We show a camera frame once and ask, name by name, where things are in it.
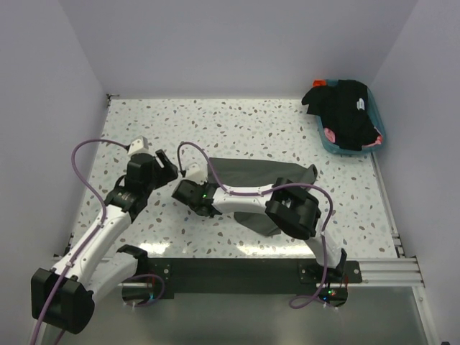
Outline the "grey t shirt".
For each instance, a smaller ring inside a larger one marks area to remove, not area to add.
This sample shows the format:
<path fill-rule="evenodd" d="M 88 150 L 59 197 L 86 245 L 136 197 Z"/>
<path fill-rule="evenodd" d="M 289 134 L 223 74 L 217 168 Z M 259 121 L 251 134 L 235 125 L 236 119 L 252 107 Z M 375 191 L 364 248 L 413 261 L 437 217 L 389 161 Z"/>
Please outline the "grey t shirt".
<path fill-rule="evenodd" d="M 212 157 L 208 166 L 208 181 L 220 180 L 234 187 L 256 187 L 275 183 L 278 178 L 287 178 L 293 183 L 313 184 L 318 176 L 314 164 L 303 167 L 299 164 L 271 160 L 243 160 Z M 274 236 L 281 230 L 265 214 L 236 212 L 234 220 L 262 236 Z"/>

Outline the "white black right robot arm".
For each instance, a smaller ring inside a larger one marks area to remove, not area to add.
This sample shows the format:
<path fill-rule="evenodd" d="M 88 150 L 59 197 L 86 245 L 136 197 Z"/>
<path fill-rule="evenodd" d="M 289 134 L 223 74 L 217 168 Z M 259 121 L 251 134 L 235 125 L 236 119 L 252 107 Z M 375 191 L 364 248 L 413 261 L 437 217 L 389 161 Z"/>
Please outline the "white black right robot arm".
<path fill-rule="evenodd" d="M 197 215 L 208 218 L 228 213 L 265 215 L 281 232 L 307 244 L 324 280 L 337 282 L 346 273 L 347 254 L 326 231 L 333 210 L 332 199 L 317 186 L 286 178 L 258 187 L 198 184 L 184 179 L 172 197 Z"/>

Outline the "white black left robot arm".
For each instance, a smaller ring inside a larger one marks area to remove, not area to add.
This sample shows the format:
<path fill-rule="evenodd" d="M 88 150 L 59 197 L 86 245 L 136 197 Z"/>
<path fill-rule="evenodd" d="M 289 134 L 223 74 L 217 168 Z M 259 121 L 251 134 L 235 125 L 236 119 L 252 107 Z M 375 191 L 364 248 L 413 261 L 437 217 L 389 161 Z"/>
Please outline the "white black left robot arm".
<path fill-rule="evenodd" d="M 121 246 L 105 269 L 97 267 L 146 208 L 152 191 L 177 178 L 178 168 L 163 150 L 132 154 L 126 174 L 117 180 L 87 232 L 51 269 L 39 268 L 33 274 L 32 317 L 79 334 L 88 325 L 98 298 L 125 280 L 143 281 L 149 273 L 148 256 L 136 246 Z"/>

